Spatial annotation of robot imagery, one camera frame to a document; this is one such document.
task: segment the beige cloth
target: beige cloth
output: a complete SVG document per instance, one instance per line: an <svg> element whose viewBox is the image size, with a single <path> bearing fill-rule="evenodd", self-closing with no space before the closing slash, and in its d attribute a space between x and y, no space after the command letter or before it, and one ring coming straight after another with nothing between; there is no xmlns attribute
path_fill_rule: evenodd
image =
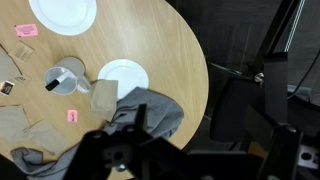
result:
<svg viewBox="0 0 320 180"><path fill-rule="evenodd" d="M19 69L11 57L0 45L0 82L21 76Z"/></svg>
<svg viewBox="0 0 320 180"><path fill-rule="evenodd" d="M99 80L92 89L91 111L111 122L117 110L118 81Z"/></svg>
<svg viewBox="0 0 320 180"><path fill-rule="evenodd" d="M22 106L0 107L0 136L9 144L22 142L26 139L24 129L29 127Z"/></svg>
<svg viewBox="0 0 320 180"><path fill-rule="evenodd" d="M51 155L64 152L70 147L63 136L46 120L29 127L25 133L28 139L34 140Z"/></svg>

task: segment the table surface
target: table surface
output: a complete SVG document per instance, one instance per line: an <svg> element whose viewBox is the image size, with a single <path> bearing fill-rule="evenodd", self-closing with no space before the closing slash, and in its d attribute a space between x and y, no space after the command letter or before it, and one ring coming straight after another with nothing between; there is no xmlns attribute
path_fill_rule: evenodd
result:
<svg viewBox="0 0 320 180"><path fill-rule="evenodd" d="M16 62L22 74L32 78L25 87L15 86L10 96L0 96L0 106L23 105L29 123L48 120L70 143L105 123L90 111L90 95L75 92L58 96L44 88L46 71L67 56L81 59L86 76L97 80L100 69L115 59L139 63L149 76L149 89L174 99L185 117L170 138L183 148L196 132L208 98L208 73L201 47L190 27L164 0L97 1L93 26L78 36L62 36L45 28L34 16L28 1L2 1L0 6L0 44L7 52L18 41L35 52L28 62ZM14 25L35 23L39 36L18 38ZM67 110L79 111L79 122L67 122ZM39 149L31 142L14 146L0 141L0 153L9 159L17 147ZM45 153L45 160L59 155ZM112 173L110 179L123 179L127 173Z"/></svg>

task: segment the pink sticky note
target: pink sticky note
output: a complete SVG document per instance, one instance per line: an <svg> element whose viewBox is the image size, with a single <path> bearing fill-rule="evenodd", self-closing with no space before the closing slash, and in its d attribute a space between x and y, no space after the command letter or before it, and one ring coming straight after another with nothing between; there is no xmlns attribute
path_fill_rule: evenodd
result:
<svg viewBox="0 0 320 180"><path fill-rule="evenodd" d="M35 24L15 25L14 29L18 37L38 36L38 29Z"/></svg>
<svg viewBox="0 0 320 180"><path fill-rule="evenodd" d="M68 122L78 122L77 110L68 110Z"/></svg>

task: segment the white mug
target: white mug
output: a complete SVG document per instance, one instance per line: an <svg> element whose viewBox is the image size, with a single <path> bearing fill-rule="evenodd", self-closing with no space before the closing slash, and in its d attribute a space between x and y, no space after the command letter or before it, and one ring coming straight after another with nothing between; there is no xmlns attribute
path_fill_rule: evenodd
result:
<svg viewBox="0 0 320 180"><path fill-rule="evenodd" d="M76 89L84 94L90 92L90 83L84 76L85 67L83 63L75 57L66 57L50 68L45 75L46 85L67 71L70 71L71 75L52 90L54 93L59 95L69 95Z"/></svg>

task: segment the white paper plate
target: white paper plate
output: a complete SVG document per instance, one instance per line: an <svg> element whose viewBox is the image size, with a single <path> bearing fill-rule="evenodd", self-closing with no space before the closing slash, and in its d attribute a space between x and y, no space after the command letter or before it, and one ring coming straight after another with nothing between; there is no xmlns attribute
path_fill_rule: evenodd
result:
<svg viewBox="0 0 320 180"><path fill-rule="evenodd" d="M118 59L106 64L100 71L98 80L117 80L118 99L124 98L134 88L148 89L149 78L146 71L136 62Z"/></svg>
<svg viewBox="0 0 320 180"><path fill-rule="evenodd" d="M97 15L96 0L29 0L29 4L45 27L68 36L88 30Z"/></svg>

